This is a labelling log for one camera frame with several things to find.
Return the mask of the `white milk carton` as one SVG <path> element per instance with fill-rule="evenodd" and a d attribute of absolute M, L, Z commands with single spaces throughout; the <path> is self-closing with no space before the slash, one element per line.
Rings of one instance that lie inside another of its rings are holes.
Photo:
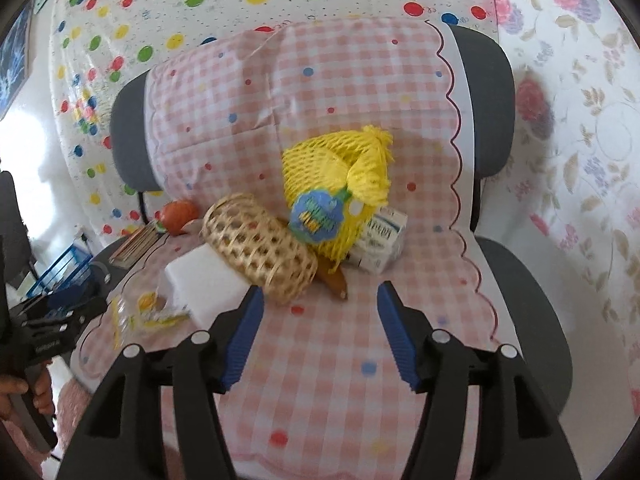
<path fill-rule="evenodd" d="M 346 262 L 372 274 L 381 274 L 401 254 L 404 247 L 408 216 L 381 207 L 361 230 L 360 237 L 349 249 Z"/>

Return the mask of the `woven bamboo basket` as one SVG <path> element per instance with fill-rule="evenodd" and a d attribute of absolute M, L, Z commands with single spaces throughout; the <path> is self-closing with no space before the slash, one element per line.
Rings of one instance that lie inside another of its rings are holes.
<path fill-rule="evenodd" d="M 209 207 L 200 234 L 228 266 L 279 304 L 299 297 L 316 276 L 314 252 L 253 195 L 228 195 Z"/>

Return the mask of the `black chair at left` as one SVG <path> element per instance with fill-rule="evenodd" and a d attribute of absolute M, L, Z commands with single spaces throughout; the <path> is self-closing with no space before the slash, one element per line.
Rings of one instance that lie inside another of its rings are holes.
<path fill-rule="evenodd" d="M 29 272 L 34 270 L 35 258 L 24 225 L 12 174 L 1 171 L 0 229 L 4 259 L 4 282 L 18 289 Z"/>

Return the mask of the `polka dot balloon sheet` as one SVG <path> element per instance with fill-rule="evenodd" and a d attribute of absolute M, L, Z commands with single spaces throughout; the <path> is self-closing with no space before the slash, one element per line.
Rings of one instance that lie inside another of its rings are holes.
<path fill-rule="evenodd" d="M 56 128 L 91 231 L 109 242 L 163 205 L 140 205 L 114 166 L 110 135 L 119 90 L 153 66 L 234 32 L 300 21 L 412 16 L 495 34 L 509 0 L 55 0 L 50 38 Z"/>

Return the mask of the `pink checkered cloth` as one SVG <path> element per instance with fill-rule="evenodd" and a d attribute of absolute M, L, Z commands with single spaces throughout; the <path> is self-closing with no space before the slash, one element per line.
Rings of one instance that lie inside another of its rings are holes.
<path fill-rule="evenodd" d="M 518 338 L 471 232 L 477 137 L 513 129 L 488 36 L 410 18 L 248 30 L 114 102 L 204 212 L 152 252 L 182 336 L 131 336 L 64 479 L 457 479 L 518 438 Z"/>

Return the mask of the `floral pattern sheet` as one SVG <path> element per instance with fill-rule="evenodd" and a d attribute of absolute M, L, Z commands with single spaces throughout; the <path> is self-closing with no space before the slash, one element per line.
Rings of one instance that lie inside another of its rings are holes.
<path fill-rule="evenodd" d="M 494 0 L 515 82 L 506 242 L 571 266 L 639 396 L 639 47 L 608 0 Z"/>

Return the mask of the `yellow foam fruit net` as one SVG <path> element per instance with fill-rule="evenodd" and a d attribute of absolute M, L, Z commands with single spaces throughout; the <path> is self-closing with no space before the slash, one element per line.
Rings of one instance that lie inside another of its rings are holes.
<path fill-rule="evenodd" d="M 393 136 L 378 127 L 314 136 L 282 153 L 288 227 L 336 266 L 388 203 Z"/>

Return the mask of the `grey office chair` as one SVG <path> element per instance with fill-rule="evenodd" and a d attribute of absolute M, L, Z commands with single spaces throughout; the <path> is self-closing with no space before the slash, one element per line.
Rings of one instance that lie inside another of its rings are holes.
<path fill-rule="evenodd" d="M 511 65 L 500 46 L 481 32 L 449 27 L 468 80 L 475 130 L 471 228 L 502 292 L 525 359 L 552 408 L 565 408 L 573 382 L 570 347 L 552 303 L 526 265 L 508 248 L 522 215 L 499 198 L 489 181 L 506 163 L 515 130 Z"/>

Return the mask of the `orange fruit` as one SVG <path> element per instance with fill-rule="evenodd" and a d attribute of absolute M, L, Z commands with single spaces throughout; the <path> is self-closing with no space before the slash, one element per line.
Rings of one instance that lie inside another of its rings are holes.
<path fill-rule="evenodd" d="M 187 223 L 198 218 L 200 210 L 190 200 L 174 200 L 160 211 L 160 223 L 171 236 L 180 235 Z"/>

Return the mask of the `blue plastic basket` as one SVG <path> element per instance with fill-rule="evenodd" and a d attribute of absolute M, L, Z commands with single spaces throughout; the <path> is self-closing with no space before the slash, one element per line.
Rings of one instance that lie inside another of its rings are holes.
<path fill-rule="evenodd" d="M 58 289 L 82 285 L 91 278 L 92 253 L 75 244 L 68 246 L 26 292 L 28 298 L 50 294 Z"/>

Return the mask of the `blue framed picture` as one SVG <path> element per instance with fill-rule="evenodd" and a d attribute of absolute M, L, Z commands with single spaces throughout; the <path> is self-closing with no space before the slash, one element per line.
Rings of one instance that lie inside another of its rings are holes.
<path fill-rule="evenodd" d="M 1 44 L 0 118 L 6 116 L 17 92 L 24 84 L 28 69 L 28 38 L 34 3 L 28 0 Z"/>

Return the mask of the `wooden book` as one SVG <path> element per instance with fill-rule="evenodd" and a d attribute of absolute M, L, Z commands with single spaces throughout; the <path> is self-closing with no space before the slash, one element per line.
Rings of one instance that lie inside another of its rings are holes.
<path fill-rule="evenodd" d="M 134 266 L 166 233 L 160 222 L 151 222 L 140 226 L 117 248 L 108 258 L 112 266 L 122 270 L 128 270 Z"/>

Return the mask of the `pink fluffy rug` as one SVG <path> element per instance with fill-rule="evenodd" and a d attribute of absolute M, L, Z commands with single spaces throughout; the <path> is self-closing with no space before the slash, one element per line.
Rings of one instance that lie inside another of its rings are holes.
<path fill-rule="evenodd" d="M 18 420 L 10 394 L 20 394 L 26 382 L 8 375 L 1 376 L 1 425 L 6 428 L 12 443 L 32 468 L 42 478 L 42 465 L 52 462 L 53 453 L 38 452 L 24 435 L 24 425 Z M 58 424 L 58 446 L 65 451 L 82 414 L 91 400 L 91 394 L 74 378 L 70 378 L 56 391 L 47 367 L 42 370 L 35 384 L 34 400 L 41 414 L 54 415 Z"/>

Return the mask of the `yellow snack wrapper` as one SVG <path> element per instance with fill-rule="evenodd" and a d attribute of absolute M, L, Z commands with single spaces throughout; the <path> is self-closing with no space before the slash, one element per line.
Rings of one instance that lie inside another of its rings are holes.
<path fill-rule="evenodd" d="M 168 307 L 166 298 L 157 292 L 142 292 L 134 299 L 118 295 L 110 302 L 110 312 L 115 350 L 141 344 L 190 318 L 186 310 Z"/>

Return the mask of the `white foam block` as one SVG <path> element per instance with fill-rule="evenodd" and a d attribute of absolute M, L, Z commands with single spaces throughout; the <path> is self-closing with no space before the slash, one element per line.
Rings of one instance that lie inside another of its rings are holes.
<path fill-rule="evenodd" d="M 250 282 L 206 244 L 168 263 L 158 284 L 168 304 L 186 311 L 197 328 L 209 328 L 222 312 L 239 307 L 249 288 Z"/>

